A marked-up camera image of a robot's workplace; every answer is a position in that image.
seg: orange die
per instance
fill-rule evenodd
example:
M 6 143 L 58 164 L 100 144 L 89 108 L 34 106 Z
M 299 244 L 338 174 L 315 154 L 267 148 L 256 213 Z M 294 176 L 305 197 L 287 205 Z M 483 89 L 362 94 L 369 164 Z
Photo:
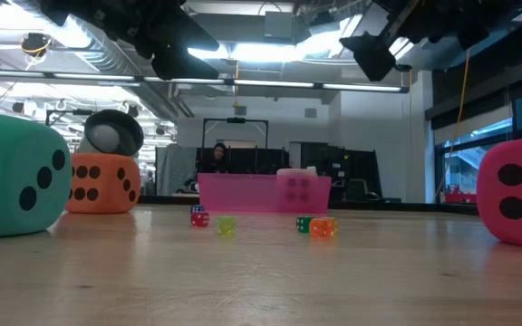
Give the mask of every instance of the orange die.
M 333 235 L 333 223 L 327 218 L 314 218 L 309 222 L 309 234 L 320 239 L 327 239 Z
M 337 235 L 337 230 L 340 226 L 337 223 L 337 218 L 335 217 L 322 217 L 322 219 L 327 221 L 327 226 L 330 229 L 332 235 Z
M 125 213 L 136 205 L 139 195 L 140 171 L 131 158 L 112 154 L 72 156 L 68 212 Z

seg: glass window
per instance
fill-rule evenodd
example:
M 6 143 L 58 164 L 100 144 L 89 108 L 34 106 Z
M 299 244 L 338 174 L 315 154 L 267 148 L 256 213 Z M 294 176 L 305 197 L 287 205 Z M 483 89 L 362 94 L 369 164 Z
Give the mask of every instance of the glass window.
M 507 119 L 501 120 L 499 122 L 495 122 L 495 123 L 491 124 L 490 126 L 487 126 L 487 127 L 484 127 L 484 128 L 478 129 L 478 130 L 474 130 L 474 131 L 470 132 L 469 134 L 460 136 L 457 138 L 457 140 L 454 142 L 454 144 L 458 145 L 458 144 L 467 143 L 467 142 L 470 142 L 473 140 L 485 139 L 485 138 L 488 138 L 491 136 L 500 135 L 500 134 L 506 133 L 506 132 L 510 133 L 512 130 L 512 125 L 513 125 L 512 119 L 507 118 Z M 450 147 L 451 144 L 452 143 L 450 141 L 447 141 L 444 143 L 444 147 L 448 148 L 448 147 Z
M 477 176 L 482 159 L 497 144 L 478 146 L 444 154 L 444 201 L 446 203 L 477 203 Z

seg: pink plastic bin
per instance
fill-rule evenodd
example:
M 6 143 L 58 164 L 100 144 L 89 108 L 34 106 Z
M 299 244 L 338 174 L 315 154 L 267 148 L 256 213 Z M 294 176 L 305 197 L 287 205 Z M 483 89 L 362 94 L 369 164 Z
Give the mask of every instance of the pink plastic bin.
M 207 211 L 326 214 L 331 179 L 314 177 L 304 191 L 304 200 L 287 197 L 281 176 L 198 174 L 200 203 Z

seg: white ball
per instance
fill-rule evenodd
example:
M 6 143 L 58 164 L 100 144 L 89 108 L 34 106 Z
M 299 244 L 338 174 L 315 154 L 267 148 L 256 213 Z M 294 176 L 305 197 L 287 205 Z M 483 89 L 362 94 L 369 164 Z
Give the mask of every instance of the white ball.
M 118 144 L 120 144 L 118 131 L 108 125 L 98 125 L 92 128 L 90 139 L 94 147 L 104 153 L 113 152 L 118 147 Z

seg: blue die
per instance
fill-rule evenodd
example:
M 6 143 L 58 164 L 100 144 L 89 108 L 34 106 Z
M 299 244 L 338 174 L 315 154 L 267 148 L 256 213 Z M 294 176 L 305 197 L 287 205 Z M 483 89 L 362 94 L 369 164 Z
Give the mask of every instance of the blue die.
M 204 212 L 205 211 L 205 207 L 202 206 L 202 205 L 193 205 L 190 207 L 190 213 L 191 214 L 194 214 L 194 213 L 197 213 L 197 212 Z

